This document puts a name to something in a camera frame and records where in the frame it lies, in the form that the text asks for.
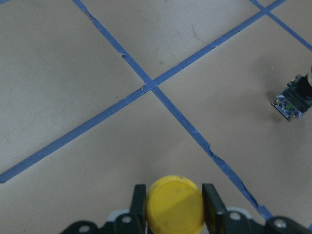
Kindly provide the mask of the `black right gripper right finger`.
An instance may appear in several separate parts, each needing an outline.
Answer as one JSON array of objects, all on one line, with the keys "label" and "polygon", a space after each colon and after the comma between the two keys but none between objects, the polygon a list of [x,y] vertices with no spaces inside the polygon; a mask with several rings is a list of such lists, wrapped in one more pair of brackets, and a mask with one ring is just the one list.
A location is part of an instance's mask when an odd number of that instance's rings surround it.
[{"label": "black right gripper right finger", "polygon": [[227,208],[211,183],[202,184],[205,224],[210,234],[223,232],[223,217]]}]

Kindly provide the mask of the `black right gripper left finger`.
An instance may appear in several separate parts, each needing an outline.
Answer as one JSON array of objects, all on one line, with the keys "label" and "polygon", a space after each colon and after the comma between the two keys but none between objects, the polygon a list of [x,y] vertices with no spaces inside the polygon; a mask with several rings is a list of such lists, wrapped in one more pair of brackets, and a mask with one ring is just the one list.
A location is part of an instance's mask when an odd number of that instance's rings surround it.
[{"label": "black right gripper left finger", "polygon": [[140,226],[143,233],[146,233],[146,185],[137,184],[134,187],[133,197],[130,205],[130,213],[136,215],[140,221]]}]

